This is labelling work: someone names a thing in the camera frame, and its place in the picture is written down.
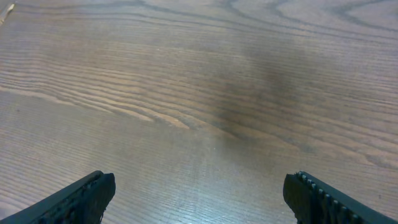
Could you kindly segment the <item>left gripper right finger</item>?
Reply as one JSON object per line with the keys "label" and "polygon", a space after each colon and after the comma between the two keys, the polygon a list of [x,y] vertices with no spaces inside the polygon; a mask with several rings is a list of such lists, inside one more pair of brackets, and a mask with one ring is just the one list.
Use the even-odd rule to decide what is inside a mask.
{"label": "left gripper right finger", "polygon": [[397,224],[304,171],[285,176],[283,197],[298,223]]}

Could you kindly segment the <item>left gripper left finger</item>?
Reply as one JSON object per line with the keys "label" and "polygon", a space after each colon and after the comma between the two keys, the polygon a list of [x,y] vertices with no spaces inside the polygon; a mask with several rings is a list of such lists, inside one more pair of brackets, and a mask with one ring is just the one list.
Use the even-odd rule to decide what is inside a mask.
{"label": "left gripper left finger", "polygon": [[1,224],[100,224],[116,192],[113,173],[94,171]]}

